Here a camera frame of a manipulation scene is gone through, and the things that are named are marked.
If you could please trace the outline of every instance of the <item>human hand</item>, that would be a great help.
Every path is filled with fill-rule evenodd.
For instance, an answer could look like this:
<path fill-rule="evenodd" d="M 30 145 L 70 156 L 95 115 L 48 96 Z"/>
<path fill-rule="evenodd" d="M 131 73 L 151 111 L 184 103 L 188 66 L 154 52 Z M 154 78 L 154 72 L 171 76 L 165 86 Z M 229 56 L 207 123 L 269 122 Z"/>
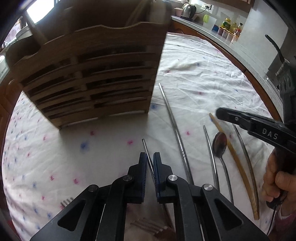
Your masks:
<path fill-rule="evenodd" d="M 288 191 L 288 195 L 281 206 L 282 216 L 289 216 L 296 210 L 296 176 L 286 172 L 277 171 L 275 151 L 268 157 L 266 172 L 263 176 L 263 198 L 271 202 L 279 197 L 280 189 Z"/>

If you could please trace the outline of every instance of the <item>finger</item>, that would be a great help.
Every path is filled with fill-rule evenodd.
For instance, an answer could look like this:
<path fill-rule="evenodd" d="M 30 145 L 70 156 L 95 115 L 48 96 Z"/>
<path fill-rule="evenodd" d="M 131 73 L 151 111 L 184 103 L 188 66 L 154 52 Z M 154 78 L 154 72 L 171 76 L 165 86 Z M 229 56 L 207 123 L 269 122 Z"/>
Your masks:
<path fill-rule="evenodd" d="M 266 165 L 266 171 L 269 170 L 271 173 L 276 173 L 278 168 L 277 162 L 276 162 L 276 155 L 275 151 L 269 155 Z"/>
<path fill-rule="evenodd" d="M 266 191 L 265 191 L 265 190 L 262 191 L 262 197 L 263 197 L 263 199 L 264 199 L 265 201 L 268 201 L 268 202 L 272 202 L 272 200 L 274 199 L 273 197 L 268 196 L 268 195 L 266 194 Z"/>
<path fill-rule="evenodd" d="M 263 183 L 262 188 L 270 197 L 279 197 L 280 195 L 280 189 L 274 184 L 269 185 L 267 183 Z"/>
<path fill-rule="evenodd" d="M 272 184 L 276 180 L 276 173 L 272 173 L 269 169 L 266 169 L 266 173 L 263 175 L 263 181 L 267 184 Z"/>
<path fill-rule="evenodd" d="M 288 192 L 296 192 L 296 176 L 286 172 L 278 172 L 276 175 L 276 185 Z"/>

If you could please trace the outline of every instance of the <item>bed sheet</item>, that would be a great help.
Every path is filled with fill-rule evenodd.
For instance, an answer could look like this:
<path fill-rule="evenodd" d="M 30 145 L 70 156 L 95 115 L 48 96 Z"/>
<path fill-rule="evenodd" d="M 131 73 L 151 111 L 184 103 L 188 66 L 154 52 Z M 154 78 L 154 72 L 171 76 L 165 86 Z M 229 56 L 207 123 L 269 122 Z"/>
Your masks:
<path fill-rule="evenodd" d="M 75 198 L 90 184 L 109 185 L 125 175 L 144 151 L 142 138 L 150 154 L 160 152 L 163 163 L 170 165 L 175 175 L 186 178 L 159 82 L 179 127 L 195 185 L 213 184 L 202 128 L 206 125 L 212 141 L 218 130 L 209 118 L 210 112 L 228 107 L 271 117 L 244 74 L 219 50 L 205 40 L 182 34 L 167 34 L 148 114 L 110 116 L 58 130 L 22 93 L 8 126 L 2 161 L 9 211 L 22 240 L 29 240 L 49 222 L 63 208 L 63 200 Z M 233 127 L 221 125 L 249 175 Z M 260 193 L 273 147 L 238 129 Z M 272 211 L 260 200 L 260 220 L 254 221 L 245 186 L 228 149 L 223 158 L 235 206 L 266 233 Z M 216 163 L 221 193 L 229 199 L 223 167 L 217 158 Z M 130 225 L 142 217 L 163 222 L 150 174 L 144 204 L 128 205 L 125 240 L 152 240 L 151 235 Z"/>

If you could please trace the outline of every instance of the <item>bottle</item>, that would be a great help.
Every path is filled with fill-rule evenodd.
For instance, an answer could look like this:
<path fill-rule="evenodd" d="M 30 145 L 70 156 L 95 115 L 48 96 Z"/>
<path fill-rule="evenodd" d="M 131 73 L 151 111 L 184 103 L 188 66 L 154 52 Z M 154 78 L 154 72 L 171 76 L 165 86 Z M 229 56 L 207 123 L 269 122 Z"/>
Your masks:
<path fill-rule="evenodd" d="M 235 29 L 235 31 L 234 31 L 235 37 L 238 38 L 240 36 L 241 32 L 242 32 L 242 23 L 240 23 L 239 26 Z"/>
<path fill-rule="evenodd" d="M 234 33 L 235 29 L 237 28 L 237 23 L 233 23 L 231 26 L 230 26 L 230 29 L 229 31 Z"/>
<path fill-rule="evenodd" d="M 225 19 L 225 21 L 222 23 L 221 27 L 222 28 L 225 28 L 227 30 L 230 29 L 230 23 L 231 23 L 231 20 L 229 18 Z"/>

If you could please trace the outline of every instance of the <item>white wall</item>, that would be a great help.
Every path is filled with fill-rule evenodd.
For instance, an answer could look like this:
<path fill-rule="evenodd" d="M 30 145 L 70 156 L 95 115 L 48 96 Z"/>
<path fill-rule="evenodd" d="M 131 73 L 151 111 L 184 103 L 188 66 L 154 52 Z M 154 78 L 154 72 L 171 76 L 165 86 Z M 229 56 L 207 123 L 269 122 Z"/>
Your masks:
<path fill-rule="evenodd" d="M 277 51 L 265 38 L 265 34 L 281 47 L 287 31 L 288 27 L 280 16 L 263 0 L 256 0 L 237 43 L 267 73 Z"/>
<path fill-rule="evenodd" d="M 194 4 L 197 7 L 196 12 L 202 12 L 204 10 L 201 8 L 202 5 L 204 4 L 203 1 L 191 0 L 190 3 Z M 247 20 L 248 13 L 240 9 L 237 9 L 235 7 L 232 7 L 226 4 L 218 3 L 215 1 L 210 1 L 210 0 L 207 0 L 207 4 L 212 4 L 212 9 L 206 10 L 203 13 L 199 14 L 199 19 L 196 20 L 196 22 L 198 22 L 199 24 L 203 23 L 203 16 L 205 14 L 208 14 L 216 18 L 217 19 L 216 25 L 221 25 L 226 18 L 229 18 L 231 20 L 231 23 L 236 22 L 237 24 L 239 23 L 245 24 Z"/>

